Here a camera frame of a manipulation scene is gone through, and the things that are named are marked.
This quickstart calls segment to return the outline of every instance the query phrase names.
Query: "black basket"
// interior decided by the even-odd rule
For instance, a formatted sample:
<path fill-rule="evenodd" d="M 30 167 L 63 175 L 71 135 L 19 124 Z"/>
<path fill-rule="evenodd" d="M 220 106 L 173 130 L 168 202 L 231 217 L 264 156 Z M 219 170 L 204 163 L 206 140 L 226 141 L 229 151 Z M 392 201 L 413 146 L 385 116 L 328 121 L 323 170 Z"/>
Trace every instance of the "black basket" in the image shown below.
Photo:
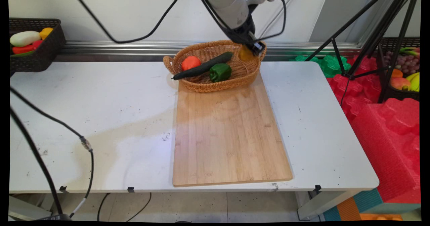
<path fill-rule="evenodd" d="M 34 53 L 28 56 L 10 57 L 10 72 L 41 72 L 46 70 L 66 44 L 61 21 L 56 18 L 9 18 L 9 38 L 23 31 L 41 32 L 44 28 L 54 30 L 44 39 Z"/>
<path fill-rule="evenodd" d="M 386 67 L 388 64 L 384 62 L 384 55 L 387 51 L 393 52 L 396 44 L 397 44 L 398 37 L 384 37 L 381 39 L 381 42 L 378 45 L 378 51 L 377 51 L 377 58 L 376 62 L 378 64 L 378 68 Z M 420 47 L 420 38 L 419 37 L 405 37 L 403 39 L 402 45 L 400 48 L 404 47 Z M 387 79 L 387 71 L 383 71 L 379 73 L 379 80 L 381 81 L 381 84 Z M 383 101 L 389 99 L 389 98 L 396 98 L 398 100 L 403 100 L 407 97 L 415 99 L 417 101 L 420 100 L 420 93 L 415 91 L 402 91 L 398 90 L 394 87 L 392 87 L 390 84 L 388 84 L 387 91 L 384 94 Z"/>

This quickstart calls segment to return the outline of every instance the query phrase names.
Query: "red pepper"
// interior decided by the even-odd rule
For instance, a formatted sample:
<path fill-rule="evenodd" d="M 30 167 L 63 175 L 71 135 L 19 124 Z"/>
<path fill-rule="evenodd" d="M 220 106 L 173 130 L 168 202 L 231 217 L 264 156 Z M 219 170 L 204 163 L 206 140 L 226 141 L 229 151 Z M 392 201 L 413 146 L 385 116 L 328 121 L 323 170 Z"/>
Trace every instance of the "red pepper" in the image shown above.
<path fill-rule="evenodd" d="M 43 42 L 42 40 L 39 40 L 39 41 L 34 41 L 33 44 L 26 45 L 24 47 L 13 47 L 12 52 L 14 54 L 22 54 L 22 53 L 30 52 L 32 50 L 37 49 L 42 42 Z"/>
<path fill-rule="evenodd" d="M 14 54 L 22 54 L 22 53 L 26 53 L 29 51 L 34 50 L 34 46 L 32 44 L 30 45 L 26 45 L 24 47 L 13 47 L 12 51 Z"/>

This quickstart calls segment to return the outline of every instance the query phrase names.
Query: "banana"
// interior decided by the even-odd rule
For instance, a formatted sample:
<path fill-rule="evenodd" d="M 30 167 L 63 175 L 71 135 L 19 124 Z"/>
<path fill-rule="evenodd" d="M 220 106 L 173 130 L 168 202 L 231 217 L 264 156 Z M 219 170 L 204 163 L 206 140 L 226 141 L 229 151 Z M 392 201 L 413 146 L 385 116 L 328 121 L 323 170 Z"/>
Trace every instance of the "banana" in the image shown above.
<path fill-rule="evenodd" d="M 411 91 L 416 91 L 418 87 L 420 86 L 420 74 L 414 76 L 411 79 Z"/>
<path fill-rule="evenodd" d="M 409 75 L 409 76 L 407 76 L 406 77 L 406 79 L 408 80 L 408 81 L 412 81 L 412 79 L 416 76 L 416 75 L 418 75 L 419 73 L 413 73 L 412 75 Z"/>

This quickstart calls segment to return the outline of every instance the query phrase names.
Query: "floor tile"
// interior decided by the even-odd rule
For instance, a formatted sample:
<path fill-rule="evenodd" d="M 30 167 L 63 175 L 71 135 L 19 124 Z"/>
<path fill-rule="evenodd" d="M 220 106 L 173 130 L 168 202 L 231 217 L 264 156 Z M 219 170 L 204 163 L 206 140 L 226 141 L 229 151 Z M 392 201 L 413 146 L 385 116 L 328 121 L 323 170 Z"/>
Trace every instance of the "floor tile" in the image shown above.
<path fill-rule="evenodd" d="M 72 217 L 73 221 L 97 221 L 98 207 L 100 206 L 105 193 L 90 193 L 88 198 L 85 200 L 84 204 Z M 66 193 L 60 194 L 60 203 L 63 213 L 71 214 L 73 210 L 82 201 L 84 193 Z M 114 204 L 115 197 L 109 195 L 103 203 L 103 207 L 100 210 L 100 220 L 107 221 L 112 210 L 112 205 Z M 52 215 L 58 214 L 55 205 L 52 206 Z"/>
<path fill-rule="evenodd" d="M 118 193 L 109 221 L 125 222 L 148 201 L 149 193 Z M 131 222 L 226 223 L 225 192 L 153 193 L 148 206 Z"/>
<path fill-rule="evenodd" d="M 229 192 L 227 205 L 229 223 L 298 222 L 294 192 Z"/>

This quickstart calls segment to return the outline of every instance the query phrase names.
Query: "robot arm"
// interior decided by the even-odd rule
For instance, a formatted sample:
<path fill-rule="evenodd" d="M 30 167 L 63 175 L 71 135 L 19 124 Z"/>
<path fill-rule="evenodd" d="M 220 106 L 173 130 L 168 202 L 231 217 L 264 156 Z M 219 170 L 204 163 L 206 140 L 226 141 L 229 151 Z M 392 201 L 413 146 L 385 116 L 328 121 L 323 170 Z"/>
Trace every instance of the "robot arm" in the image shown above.
<path fill-rule="evenodd" d="M 254 36 L 252 12 L 264 1 L 266 0 L 202 0 L 208 11 L 215 14 L 216 21 L 221 22 L 220 28 L 227 37 L 235 43 L 246 45 L 255 56 L 264 50 L 265 45 L 256 41 Z"/>

